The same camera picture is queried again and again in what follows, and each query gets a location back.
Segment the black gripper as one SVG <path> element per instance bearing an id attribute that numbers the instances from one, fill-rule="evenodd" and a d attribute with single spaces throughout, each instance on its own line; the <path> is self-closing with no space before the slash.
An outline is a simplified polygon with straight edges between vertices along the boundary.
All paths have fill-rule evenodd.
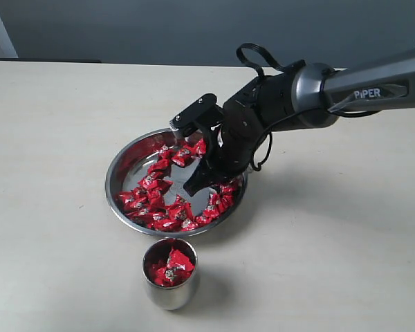
<path id="1" fill-rule="evenodd" d="M 263 131 L 263 123 L 255 111 L 226 111 L 219 127 L 203 132 L 206 153 L 183 184 L 183 189 L 194 196 L 207 187 L 243 173 Z"/>

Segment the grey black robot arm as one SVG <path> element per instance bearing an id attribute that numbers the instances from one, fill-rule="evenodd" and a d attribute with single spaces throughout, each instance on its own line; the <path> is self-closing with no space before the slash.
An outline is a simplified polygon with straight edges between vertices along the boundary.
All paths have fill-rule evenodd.
<path id="1" fill-rule="evenodd" d="M 223 105 L 208 93 L 176 116 L 182 136 L 203 134 L 206 152 L 184 184 L 194 195 L 248 169 L 259 171 L 255 153 L 276 131 L 326 128 L 339 118 L 362 118 L 390 109 L 415 109 L 415 47 L 358 68 L 300 60 L 282 66 L 265 49 L 245 43 L 236 51 L 256 77 Z"/>

